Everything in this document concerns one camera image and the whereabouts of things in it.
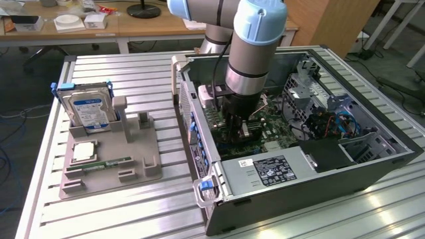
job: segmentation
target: white table leg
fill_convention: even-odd
[[[284,35],[284,39],[281,40],[280,46],[290,46],[293,36],[296,31],[286,31]]]
[[[420,58],[424,56],[425,54],[425,45],[422,46],[422,48],[420,49],[420,51],[417,52],[417,54],[414,55],[414,57],[412,58],[412,60],[409,61],[409,63],[406,64],[406,66],[409,68],[413,67],[413,65],[418,62]]]
[[[418,12],[421,6],[424,5],[424,1],[420,1],[417,6],[412,9],[412,11],[409,12],[409,14],[405,17],[405,20],[402,21],[402,23],[400,24],[400,26],[397,27],[397,30],[394,31],[390,39],[388,40],[384,49],[388,49],[392,46],[392,43],[394,42],[396,38],[398,37],[401,31],[404,30],[406,24],[410,22],[413,16],[416,15],[416,13]]]
[[[118,44],[118,48],[120,48],[120,54],[129,54],[129,50],[128,50],[128,37],[118,37],[117,38],[117,44]]]
[[[365,50],[368,50],[368,49],[370,48],[370,46],[372,46],[374,40],[378,38],[378,35],[381,34],[381,31],[382,31],[382,29],[384,29],[386,23],[389,22],[392,16],[394,15],[394,13],[396,13],[396,11],[397,11],[400,5],[401,5],[401,1],[400,1],[400,0],[396,0],[393,6],[392,6],[392,8],[390,8],[390,10],[388,11],[388,13],[386,13],[386,15],[385,15],[385,17],[384,17],[384,19],[382,19],[382,21],[381,21],[381,23],[380,23],[377,29],[374,30],[374,32],[373,32],[373,34],[372,34],[372,36],[370,36],[370,38],[369,38],[369,40],[368,40],[368,42],[366,42],[366,45],[365,45],[365,47],[364,47]]]

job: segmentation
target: gray plastic stand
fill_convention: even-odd
[[[88,134],[84,127],[69,128],[58,193],[61,199],[162,177],[152,117],[148,112],[142,112],[136,119],[126,119],[126,99],[122,96],[112,99],[112,106],[121,118],[109,122],[110,131]],[[94,155],[86,160],[72,162],[74,145],[84,142],[94,144]],[[120,158],[126,159],[113,167],[97,170],[68,169],[88,163],[102,164]]]

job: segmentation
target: black lamp base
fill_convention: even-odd
[[[148,4],[145,5],[145,9],[142,9],[141,4],[136,4],[126,8],[126,13],[136,18],[153,18],[161,15],[161,10],[157,6]]]

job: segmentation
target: slotted aluminum table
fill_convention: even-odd
[[[425,147],[424,128],[332,51],[312,47],[388,118]],[[62,66],[60,83],[109,79],[126,96],[129,117],[154,118],[164,177],[118,191],[60,200],[69,119],[54,100],[16,238],[204,239],[189,168],[170,98],[170,58],[192,52],[81,56]],[[333,92],[342,89],[321,72]],[[386,175],[365,191],[237,229],[214,239],[390,238],[425,235],[425,159]]]

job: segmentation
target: computer motherboard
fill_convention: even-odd
[[[248,120],[248,127],[261,127],[261,137],[256,141],[238,144],[225,142],[228,127],[221,112],[214,109],[204,109],[204,114],[209,124],[213,140],[222,160],[250,156],[264,152],[289,148],[297,142],[297,138],[290,130],[286,120],[282,118],[273,98],[274,96],[261,96],[257,111]]]

